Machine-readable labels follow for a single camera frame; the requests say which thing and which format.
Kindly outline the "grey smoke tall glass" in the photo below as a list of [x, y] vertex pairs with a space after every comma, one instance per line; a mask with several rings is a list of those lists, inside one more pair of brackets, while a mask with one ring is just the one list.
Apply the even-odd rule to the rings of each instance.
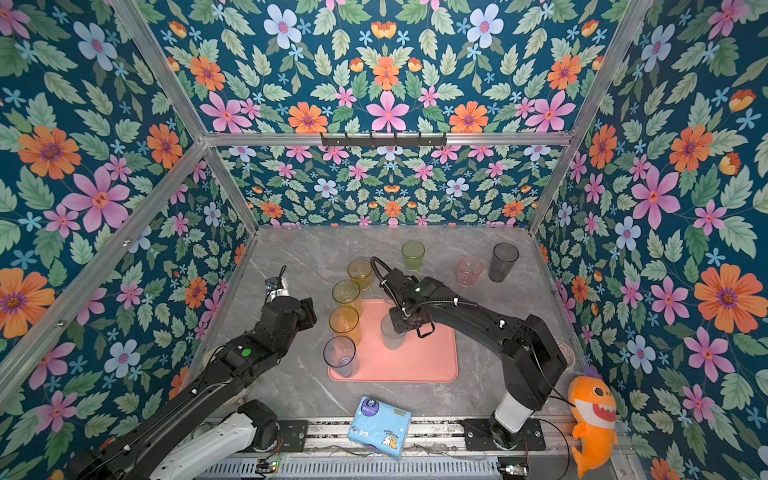
[[488, 270], [489, 279], [496, 283], [503, 282], [519, 257], [520, 252], [514, 244], [509, 242], [496, 244], [492, 250], [492, 257]]

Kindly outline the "blue tall glass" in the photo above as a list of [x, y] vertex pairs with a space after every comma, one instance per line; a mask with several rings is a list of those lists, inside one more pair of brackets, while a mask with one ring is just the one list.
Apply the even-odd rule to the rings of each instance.
[[359, 369], [357, 345], [347, 336], [335, 336], [328, 340], [323, 349], [323, 359], [342, 378], [355, 376]]

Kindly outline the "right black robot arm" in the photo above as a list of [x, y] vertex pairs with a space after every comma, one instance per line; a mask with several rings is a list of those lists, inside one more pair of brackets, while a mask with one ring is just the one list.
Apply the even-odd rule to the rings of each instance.
[[519, 444], [526, 422], [544, 407], [567, 368], [549, 327], [536, 315], [525, 319], [494, 312], [458, 295], [432, 277], [419, 279], [370, 258], [398, 333], [415, 331], [425, 338], [445, 325], [474, 340], [501, 361], [506, 394], [489, 419], [494, 443], [511, 449]]

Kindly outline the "teal tall glass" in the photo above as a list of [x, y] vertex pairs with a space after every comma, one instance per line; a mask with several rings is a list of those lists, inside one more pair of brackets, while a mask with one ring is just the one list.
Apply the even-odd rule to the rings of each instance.
[[381, 338], [384, 346], [390, 350], [397, 350], [400, 348], [407, 334], [398, 333], [395, 331], [392, 318], [389, 314], [385, 315], [380, 322]]

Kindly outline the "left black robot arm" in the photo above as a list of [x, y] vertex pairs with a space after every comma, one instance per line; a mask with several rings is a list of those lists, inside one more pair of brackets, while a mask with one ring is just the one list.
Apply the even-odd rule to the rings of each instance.
[[139, 426], [100, 450], [73, 458], [66, 479], [150, 479], [211, 413], [276, 367], [296, 335], [314, 327], [313, 300], [287, 293], [281, 276], [266, 283], [255, 326], [214, 350], [201, 373]]

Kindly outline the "light green tall glass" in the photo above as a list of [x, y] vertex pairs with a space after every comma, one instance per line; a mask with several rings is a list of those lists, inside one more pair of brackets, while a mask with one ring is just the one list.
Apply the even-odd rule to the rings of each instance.
[[358, 308], [361, 293], [360, 285], [353, 279], [341, 280], [332, 288], [332, 298], [340, 306]]

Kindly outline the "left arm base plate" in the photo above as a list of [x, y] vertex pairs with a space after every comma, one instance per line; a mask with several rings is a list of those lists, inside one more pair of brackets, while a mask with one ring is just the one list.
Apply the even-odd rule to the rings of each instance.
[[307, 420], [278, 420], [278, 446], [276, 453], [300, 453], [304, 451], [308, 438]]

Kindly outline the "short amber glass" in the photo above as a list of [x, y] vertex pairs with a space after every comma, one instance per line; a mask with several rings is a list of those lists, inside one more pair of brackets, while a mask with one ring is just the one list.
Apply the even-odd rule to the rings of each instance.
[[362, 291], [371, 289], [373, 270], [368, 259], [358, 258], [351, 261], [347, 267], [347, 274]]

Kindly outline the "pink plastic tray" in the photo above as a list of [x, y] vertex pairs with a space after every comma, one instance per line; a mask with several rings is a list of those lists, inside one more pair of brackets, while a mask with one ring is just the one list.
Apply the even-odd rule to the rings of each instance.
[[396, 349], [384, 343], [380, 323], [389, 312], [390, 304], [382, 299], [361, 301], [362, 347], [355, 360], [358, 370], [343, 377], [333, 368], [328, 376], [337, 382], [373, 383], [450, 383], [458, 377], [458, 355], [453, 329], [437, 325], [425, 338], [409, 331]]

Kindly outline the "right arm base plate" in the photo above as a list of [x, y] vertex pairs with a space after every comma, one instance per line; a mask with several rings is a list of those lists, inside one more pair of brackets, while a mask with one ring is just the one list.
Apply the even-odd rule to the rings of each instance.
[[464, 429], [465, 448], [468, 451], [526, 451], [547, 449], [541, 423], [528, 419], [520, 431], [508, 433], [500, 425], [491, 425], [488, 419], [466, 418], [459, 421]]

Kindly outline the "yellow tall glass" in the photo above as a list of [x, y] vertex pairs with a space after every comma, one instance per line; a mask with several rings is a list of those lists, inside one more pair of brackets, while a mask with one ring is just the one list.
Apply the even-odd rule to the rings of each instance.
[[334, 336], [348, 337], [356, 344], [362, 339], [359, 313], [351, 306], [336, 308], [330, 314], [329, 327]]

